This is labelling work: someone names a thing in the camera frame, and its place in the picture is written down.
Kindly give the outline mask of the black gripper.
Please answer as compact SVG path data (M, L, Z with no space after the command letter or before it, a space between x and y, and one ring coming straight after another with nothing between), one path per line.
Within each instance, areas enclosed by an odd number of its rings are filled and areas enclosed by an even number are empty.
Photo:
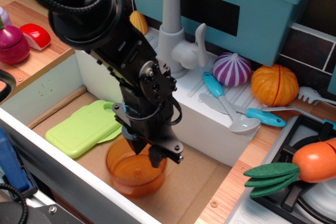
M159 107L145 105L144 114L133 110L124 102L112 107L115 119L122 124L122 135L136 155L149 146L149 159L153 168L169 158L179 164L184 156L184 146L173 132L172 126L182 119L182 109L173 96L169 96Z

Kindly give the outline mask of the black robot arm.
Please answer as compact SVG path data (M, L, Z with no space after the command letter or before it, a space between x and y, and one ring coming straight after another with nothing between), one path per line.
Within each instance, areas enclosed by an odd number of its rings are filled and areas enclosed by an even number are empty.
M126 17L123 1L35 1L48 10L50 26L62 42L88 53L119 82L122 102L112 109L131 149L139 154L148 146L155 168L165 158L180 163L183 144L172 130L181 120L174 117L181 108L173 97L176 80Z

